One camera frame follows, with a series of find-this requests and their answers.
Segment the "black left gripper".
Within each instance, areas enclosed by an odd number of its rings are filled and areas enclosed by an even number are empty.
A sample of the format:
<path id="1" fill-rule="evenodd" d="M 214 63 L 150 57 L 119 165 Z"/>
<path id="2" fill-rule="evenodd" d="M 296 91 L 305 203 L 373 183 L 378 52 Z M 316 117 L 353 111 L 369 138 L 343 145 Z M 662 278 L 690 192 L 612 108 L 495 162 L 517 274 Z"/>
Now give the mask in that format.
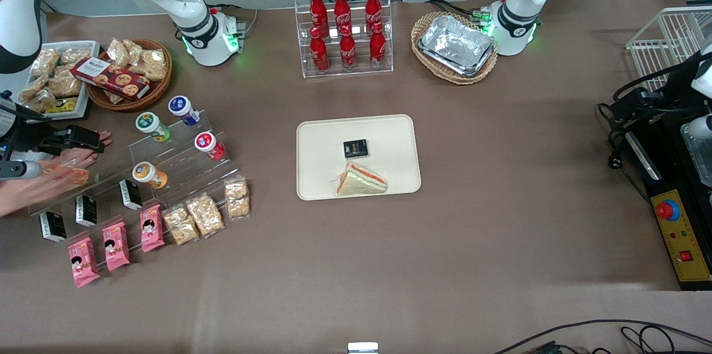
<path id="1" fill-rule="evenodd" d="M 635 88 L 625 96 L 615 99 L 611 111 L 616 120 L 628 120 L 634 116 L 654 116 L 686 112 L 694 106 L 694 91 L 689 88 L 659 88 L 649 92 Z"/>

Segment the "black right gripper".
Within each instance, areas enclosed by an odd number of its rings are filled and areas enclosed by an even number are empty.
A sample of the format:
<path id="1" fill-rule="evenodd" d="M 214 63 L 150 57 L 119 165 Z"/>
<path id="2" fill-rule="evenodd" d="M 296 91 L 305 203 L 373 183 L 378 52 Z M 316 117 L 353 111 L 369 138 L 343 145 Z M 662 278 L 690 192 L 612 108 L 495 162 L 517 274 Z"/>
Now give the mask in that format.
<path id="1" fill-rule="evenodd" d="M 66 143 L 58 135 L 59 129 L 43 120 L 43 116 L 1 98 L 1 149 L 2 159 L 11 158 L 15 151 L 44 152 L 60 156 L 71 150 L 84 150 L 91 154 L 105 152 L 105 143 L 98 131 L 74 124 L 66 129 Z"/>

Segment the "bare person hand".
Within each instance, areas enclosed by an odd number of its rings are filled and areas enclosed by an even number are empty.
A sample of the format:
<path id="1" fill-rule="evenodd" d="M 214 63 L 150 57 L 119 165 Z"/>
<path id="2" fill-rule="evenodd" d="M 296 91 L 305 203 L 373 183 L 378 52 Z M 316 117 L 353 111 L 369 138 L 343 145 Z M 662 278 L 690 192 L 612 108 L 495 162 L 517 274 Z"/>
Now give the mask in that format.
<path id="1" fill-rule="evenodd" d="M 42 174 L 28 184 L 28 204 L 51 201 L 87 180 L 87 169 L 96 163 L 99 154 L 71 150 L 53 159 L 39 161 Z"/>

